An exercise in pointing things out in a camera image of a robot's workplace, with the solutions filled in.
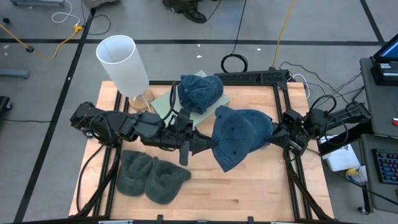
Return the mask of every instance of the concrete floor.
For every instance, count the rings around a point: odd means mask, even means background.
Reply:
[[[69,1],[73,5],[72,14],[82,19],[80,0]],[[371,56],[380,48],[377,30],[375,32],[369,22],[364,2],[297,1],[283,36],[287,41],[279,48],[276,65],[283,61],[302,64],[335,88],[358,74],[359,59]],[[392,38],[398,31],[398,15],[395,13],[398,2],[366,0],[366,3],[381,37],[384,40]],[[199,10],[210,15],[216,4],[204,0],[199,3]],[[107,15],[112,27],[108,33],[89,35],[86,40],[26,213],[19,218],[26,222],[68,215],[86,143],[86,139],[70,127],[68,119],[81,102],[96,101],[100,83],[109,80],[95,56],[95,48],[101,39],[124,34],[142,43],[138,44],[138,49],[150,80],[178,80],[180,75],[199,70],[207,74],[220,73],[221,59],[233,49],[231,44],[236,38],[243,4],[243,0],[224,0],[205,24],[195,24],[181,14],[164,10],[161,0],[121,0],[118,5],[99,8],[95,15]],[[257,42],[261,43],[258,45],[248,42],[236,47],[235,52],[248,59],[249,70],[267,70],[271,65],[275,41],[289,5],[289,0],[248,1],[239,39],[268,40]],[[83,10],[87,18],[89,9],[84,7]],[[57,11],[68,12],[68,4],[60,8],[58,5],[25,2],[15,7],[9,1],[0,1],[0,15],[12,21],[7,27],[45,55],[51,55],[55,50],[54,39],[71,35],[76,23],[75,19],[69,18],[62,24],[54,24],[50,18]],[[102,32],[107,26],[107,20],[99,17],[93,21],[90,32]],[[0,95],[10,96],[14,105],[7,118],[52,119],[80,37],[81,33],[74,37],[72,43],[63,45],[54,60],[41,60],[26,53],[21,45],[11,43],[10,37],[0,31],[0,68],[27,69],[30,72],[28,80],[0,78]],[[185,43],[190,44],[182,44],[178,40],[187,40]],[[230,59],[226,67],[238,72],[243,65]],[[283,68],[288,68],[293,74],[300,73],[308,82],[331,92],[311,73],[290,65]],[[346,93],[362,85],[362,79],[358,78],[341,92]],[[319,87],[310,85],[310,88],[312,97],[308,103],[311,104],[323,93]],[[357,101],[366,101],[364,93]],[[322,108],[330,106],[325,103]],[[344,106],[344,101],[339,98],[338,109]],[[14,221],[48,128],[48,123],[1,121],[0,223]],[[397,220],[398,215],[380,211],[369,216],[360,214],[356,208],[363,205],[361,190],[327,171],[325,176],[336,218],[358,223],[393,223]]]

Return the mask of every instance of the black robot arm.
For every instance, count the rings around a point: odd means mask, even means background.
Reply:
[[[120,111],[103,111],[92,103],[82,103],[70,118],[71,126],[81,130],[86,136],[92,135],[101,144],[118,147],[120,141],[135,141],[140,137],[146,146],[159,147],[166,151],[180,150],[180,164],[188,165],[189,151],[192,155],[202,152],[216,143],[210,137],[193,129],[190,113],[181,109],[174,116],[174,124],[167,127],[158,114]]]
[[[328,130],[346,123],[365,123],[369,119],[370,113],[364,103],[358,102],[352,102],[346,108],[332,113],[312,109],[302,116],[295,110],[287,110],[282,115],[282,122],[272,123],[274,131],[269,142],[301,156],[311,139],[318,139]]]

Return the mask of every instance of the wooden tabletop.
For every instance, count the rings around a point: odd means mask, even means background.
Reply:
[[[170,90],[170,86],[163,85],[149,88],[156,98]],[[308,104],[302,83],[288,83],[288,88],[292,109],[305,114]],[[113,82],[103,82],[96,106],[102,110],[112,110],[116,93]],[[231,100],[229,107],[259,110],[272,117],[273,121],[278,121],[272,87],[225,86],[224,94]],[[284,102],[282,92],[280,97],[281,102]],[[214,121],[215,116],[210,116],[200,123],[199,131],[211,136]],[[95,139],[87,142],[82,165],[99,146]],[[308,147],[318,150],[315,141],[311,141]],[[140,141],[124,141],[123,150],[145,152],[178,164],[178,151],[163,151],[157,147],[144,146]],[[103,156],[104,150],[88,164],[83,174],[81,207],[98,186]],[[308,191],[325,213],[333,217],[319,156],[306,151],[302,156],[302,164]],[[164,220],[246,221],[248,216],[253,216],[255,221],[294,221],[285,162],[282,149],[278,146],[271,144],[250,153],[242,163],[227,173],[221,170],[211,150],[190,156],[186,169],[192,173],[192,178],[182,185],[174,201],[168,205],[156,204],[145,195],[127,197],[115,190],[111,218],[155,220],[157,215],[163,215]],[[296,191],[300,216],[305,217],[301,193],[298,188]],[[100,214],[104,213],[107,196],[108,189],[103,194]],[[76,214],[76,194],[70,214]]]

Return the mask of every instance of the baseball cap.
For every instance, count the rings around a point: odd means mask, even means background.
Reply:
[[[177,87],[181,106],[189,112],[203,114],[223,94],[223,82],[216,76],[182,75]]]
[[[233,110],[227,106],[216,109],[211,149],[224,172],[236,167],[249,154],[269,143],[272,135],[270,117],[257,110]]]

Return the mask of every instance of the yellow cable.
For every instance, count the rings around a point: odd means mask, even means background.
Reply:
[[[275,65],[275,62],[276,62],[276,58],[278,56],[279,43],[280,43],[280,40],[282,39],[282,36],[284,34],[284,31],[285,31],[285,26],[287,24],[287,21],[289,20],[290,14],[292,13],[293,6],[294,6],[295,3],[296,3],[296,0],[292,0],[292,3],[291,3],[290,8],[289,8],[289,11],[287,12],[287,15],[285,17],[284,25],[282,26],[282,30],[280,31],[278,42],[276,43],[276,49],[275,49],[275,55],[274,55],[274,61],[272,63],[272,67],[275,67],[274,65]]]
[[[20,39],[18,39],[11,31],[9,31],[7,28],[5,28],[2,24],[0,24],[0,27],[1,27],[2,29],[4,29],[11,37],[13,37],[14,39],[16,39],[20,44],[22,44],[25,48],[27,48],[27,49],[29,48],[28,45],[26,45],[26,44],[23,43]],[[60,44],[57,45],[57,48],[55,49],[54,54],[53,54],[50,58],[48,58],[48,57],[46,57],[46,56],[43,56],[42,54],[40,54],[40,53],[38,53],[38,52],[36,52],[36,51],[33,51],[33,53],[35,53],[35,54],[36,54],[38,57],[40,57],[41,59],[47,59],[47,60],[52,60],[52,59],[54,59],[55,56],[57,56],[58,50],[59,50],[59,48],[61,47],[61,45],[64,44],[64,43],[66,43],[66,42],[68,42],[68,40],[72,39],[72,37],[74,37],[79,31],[83,30],[83,27],[82,27],[82,26],[74,26],[74,28],[75,28],[75,31],[73,32],[73,34],[72,34],[68,39],[64,40],[63,42],[61,42]]]
[[[18,39],[18,37],[16,37],[11,31],[9,31],[7,28],[5,28],[2,24],[0,24],[0,27],[2,29],[4,29],[4,31],[6,31],[11,37],[13,37],[14,39],[16,39],[20,44],[22,44],[25,48],[29,48],[28,45],[26,45],[25,43],[23,43],[20,39]]]

